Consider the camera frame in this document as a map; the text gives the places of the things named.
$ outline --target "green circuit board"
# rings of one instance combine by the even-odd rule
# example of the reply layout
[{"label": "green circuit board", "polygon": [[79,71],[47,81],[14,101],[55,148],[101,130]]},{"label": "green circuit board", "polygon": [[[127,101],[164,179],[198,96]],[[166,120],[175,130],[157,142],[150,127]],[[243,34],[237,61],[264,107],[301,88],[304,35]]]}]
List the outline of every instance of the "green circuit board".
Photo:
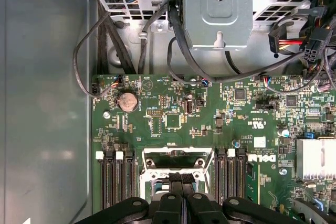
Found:
[{"label": "green circuit board", "polygon": [[[94,89],[101,91],[115,78],[95,76]],[[139,176],[144,169],[142,151],[145,148],[191,146],[211,148],[213,152],[175,151],[156,153],[151,158],[156,164],[161,162],[162,167],[166,162],[178,168],[193,166],[199,157],[206,162],[207,156],[214,155],[208,168],[208,187],[217,201],[232,196],[234,190],[235,196],[281,212],[288,211],[291,199],[297,197],[310,202],[318,200],[323,210],[328,211],[333,204],[333,188],[336,188],[333,177],[302,179],[296,166],[297,139],[307,138],[307,133],[313,134],[316,140],[332,138],[335,133],[335,92],[317,91],[317,86],[326,80],[317,80],[314,87],[298,93],[277,95],[266,90],[260,77],[220,84],[195,76],[184,78],[195,78],[198,83],[183,84],[168,75],[119,76],[118,85],[108,95],[93,99],[93,212],[125,197],[140,196]],[[301,77],[274,76],[269,85],[288,90],[302,83]],[[121,101],[125,93],[131,99]],[[228,159],[232,150],[234,156],[243,152],[240,169],[234,167],[234,179],[230,178],[230,170],[226,171],[233,168],[218,163],[221,154]],[[115,151],[124,154],[113,163]],[[95,160],[97,152],[103,152],[104,158]],[[229,182],[223,181],[223,176],[230,179]],[[199,191],[206,189],[204,182],[197,186]],[[227,186],[234,189],[224,194],[223,188]],[[154,189],[153,183],[146,183],[147,200]]]}]

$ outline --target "blue connector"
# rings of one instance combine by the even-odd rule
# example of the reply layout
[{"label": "blue connector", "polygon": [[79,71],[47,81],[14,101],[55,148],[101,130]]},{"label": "blue connector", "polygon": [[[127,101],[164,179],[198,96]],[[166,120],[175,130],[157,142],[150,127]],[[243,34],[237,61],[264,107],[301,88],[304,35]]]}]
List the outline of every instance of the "blue connector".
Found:
[{"label": "blue connector", "polygon": [[314,139],[315,134],[313,132],[305,132],[304,137]]}]

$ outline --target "cable clip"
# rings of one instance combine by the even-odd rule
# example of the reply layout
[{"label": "cable clip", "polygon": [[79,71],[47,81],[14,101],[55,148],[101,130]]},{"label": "cable clip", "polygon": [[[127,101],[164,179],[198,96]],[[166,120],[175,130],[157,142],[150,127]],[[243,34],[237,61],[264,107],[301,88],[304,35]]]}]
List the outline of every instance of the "cable clip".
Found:
[{"label": "cable clip", "polygon": [[147,42],[147,33],[145,32],[145,31],[142,31],[142,32],[140,32],[140,33],[138,33],[138,38],[139,39],[145,39],[146,40],[146,42]]}]

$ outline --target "aluminum heatsink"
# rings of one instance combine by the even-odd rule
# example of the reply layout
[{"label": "aluminum heatsink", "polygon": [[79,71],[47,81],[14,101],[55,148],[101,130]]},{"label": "aluminum heatsink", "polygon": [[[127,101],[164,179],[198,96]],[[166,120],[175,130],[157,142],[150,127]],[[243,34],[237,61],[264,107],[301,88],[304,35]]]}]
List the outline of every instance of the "aluminum heatsink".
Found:
[{"label": "aluminum heatsink", "polygon": [[336,178],[336,139],[297,140],[296,172],[303,180]]}]

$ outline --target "motherboard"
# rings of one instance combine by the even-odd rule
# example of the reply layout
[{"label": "motherboard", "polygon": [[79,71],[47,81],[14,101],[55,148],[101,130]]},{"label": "motherboard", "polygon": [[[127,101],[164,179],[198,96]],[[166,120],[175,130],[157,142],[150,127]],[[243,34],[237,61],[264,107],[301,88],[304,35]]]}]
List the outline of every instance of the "motherboard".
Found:
[{"label": "motherboard", "polygon": [[[316,80],[288,95],[265,78],[211,83],[196,76],[95,76],[113,89],[92,102],[93,212],[169,191],[169,175],[193,174],[218,203],[249,199],[290,215],[296,198],[336,208],[334,91]],[[301,76],[273,76],[291,90]]]}]

